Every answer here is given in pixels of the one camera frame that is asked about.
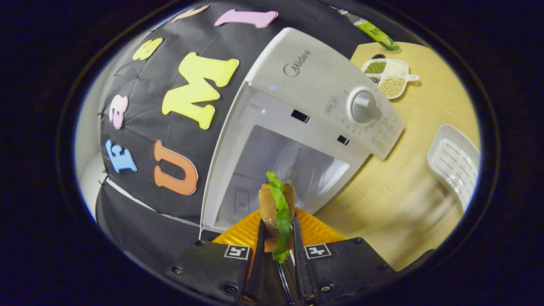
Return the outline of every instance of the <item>lettuce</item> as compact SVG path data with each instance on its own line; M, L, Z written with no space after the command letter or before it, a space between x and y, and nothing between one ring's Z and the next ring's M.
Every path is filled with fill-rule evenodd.
M283 196L283 187L282 183L278 178L275 172L267 172L268 180L270 181L270 192L274 201L276 201L276 225L277 229L280 232L280 237L278 237L276 242L276 248L272 252L272 259L277 260L279 263L283 263L289 257L289 251L286 249L287 242L291 237L291 220L289 217L289 205Z

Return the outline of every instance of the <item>wooden table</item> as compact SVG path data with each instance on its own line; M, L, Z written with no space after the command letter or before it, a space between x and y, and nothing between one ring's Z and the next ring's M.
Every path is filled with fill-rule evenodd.
M433 50L398 44L397 54L377 42L359 45L351 62L361 68L381 53L404 60L410 74L419 75L391 101L404 133L387 160L371 156L315 214L345 238L364 238L395 270L437 248L462 217L461 204L433 177L426 161L438 128L449 123L480 148L478 121L455 73Z

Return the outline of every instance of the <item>midea logo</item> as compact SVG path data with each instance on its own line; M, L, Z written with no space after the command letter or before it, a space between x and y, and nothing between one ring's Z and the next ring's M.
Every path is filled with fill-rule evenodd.
M286 76L290 76L290 77L295 77L299 75L300 68L302 67L302 64L304 64L304 62L306 61L309 55L310 55L310 52L306 50L294 62L285 64L285 66L283 66L283 73Z

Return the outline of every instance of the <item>green tube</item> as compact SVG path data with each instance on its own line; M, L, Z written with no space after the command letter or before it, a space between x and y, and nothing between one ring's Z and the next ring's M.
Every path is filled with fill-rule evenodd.
M397 45L397 43L395 43L389 36L387 36L387 34L385 34L382 30L378 29L368 20L352 15L345 10L339 10L338 12L346 16L349 21L353 23L354 26L365 32L368 36L372 37L385 49L388 49L389 51L395 51L399 49L399 45Z

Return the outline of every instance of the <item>microwave knob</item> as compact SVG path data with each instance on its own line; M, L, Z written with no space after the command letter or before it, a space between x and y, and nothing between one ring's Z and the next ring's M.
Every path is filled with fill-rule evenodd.
M376 105L376 98L368 91L361 91L351 102L351 115L359 123L367 123L372 119L380 120L381 111Z

